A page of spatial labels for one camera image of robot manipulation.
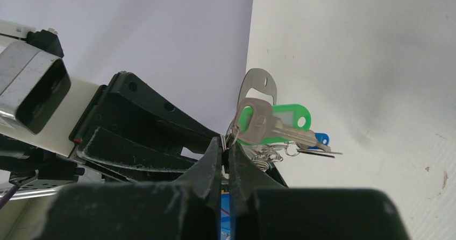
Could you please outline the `keyring with keys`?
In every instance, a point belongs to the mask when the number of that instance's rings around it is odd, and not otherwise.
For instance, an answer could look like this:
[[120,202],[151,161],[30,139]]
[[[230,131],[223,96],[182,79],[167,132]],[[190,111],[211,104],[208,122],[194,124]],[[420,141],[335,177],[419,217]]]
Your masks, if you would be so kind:
[[297,154],[334,158],[329,136],[310,129],[310,111],[300,104],[278,105],[277,86],[264,69],[252,68],[240,87],[237,110],[227,133],[221,136],[222,148],[235,143],[247,147],[248,158],[262,171],[283,160],[281,152],[291,156],[290,145]]

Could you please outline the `green tagged key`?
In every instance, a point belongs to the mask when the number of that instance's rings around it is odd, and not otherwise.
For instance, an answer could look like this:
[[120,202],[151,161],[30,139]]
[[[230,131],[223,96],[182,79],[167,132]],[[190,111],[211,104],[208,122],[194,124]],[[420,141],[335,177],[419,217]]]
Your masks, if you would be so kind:
[[265,100],[245,98],[238,104],[231,133],[247,145],[284,140],[330,152],[331,148],[310,130],[311,122],[310,111],[300,104],[272,106]]

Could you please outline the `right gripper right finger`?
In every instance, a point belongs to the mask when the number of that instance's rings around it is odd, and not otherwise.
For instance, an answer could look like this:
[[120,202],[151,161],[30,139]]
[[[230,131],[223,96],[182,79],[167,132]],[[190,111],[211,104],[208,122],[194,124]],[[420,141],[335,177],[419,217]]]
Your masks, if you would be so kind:
[[232,239],[408,239],[389,197],[374,189],[287,188],[236,144],[227,153]]

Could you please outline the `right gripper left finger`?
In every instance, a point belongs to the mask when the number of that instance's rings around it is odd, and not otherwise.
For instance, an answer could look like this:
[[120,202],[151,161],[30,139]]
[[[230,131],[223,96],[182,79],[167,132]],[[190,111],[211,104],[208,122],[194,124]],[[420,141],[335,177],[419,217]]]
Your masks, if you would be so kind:
[[61,189],[33,239],[219,239],[222,142],[171,182],[86,183]]

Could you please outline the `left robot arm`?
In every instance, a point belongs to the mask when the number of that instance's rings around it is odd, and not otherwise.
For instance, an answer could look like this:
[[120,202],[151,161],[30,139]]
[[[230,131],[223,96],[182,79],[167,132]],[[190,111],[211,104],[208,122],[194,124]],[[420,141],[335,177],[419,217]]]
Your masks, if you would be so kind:
[[75,181],[82,169],[121,182],[172,181],[217,133],[187,115],[135,74],[100,86],[73,81],[38,134],[1,127],[1,169],[25,190]]

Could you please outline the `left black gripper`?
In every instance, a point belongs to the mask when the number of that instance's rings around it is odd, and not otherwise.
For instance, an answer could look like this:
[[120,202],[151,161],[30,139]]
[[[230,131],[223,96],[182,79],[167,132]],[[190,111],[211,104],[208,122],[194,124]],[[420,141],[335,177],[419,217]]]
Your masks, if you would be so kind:
[[179,155],[182,149],[202,154],[219,136],[130,72],[115,74],[84,96],[88,102],[69,135],[70,156],[119,181],[173,181],[196,163]]

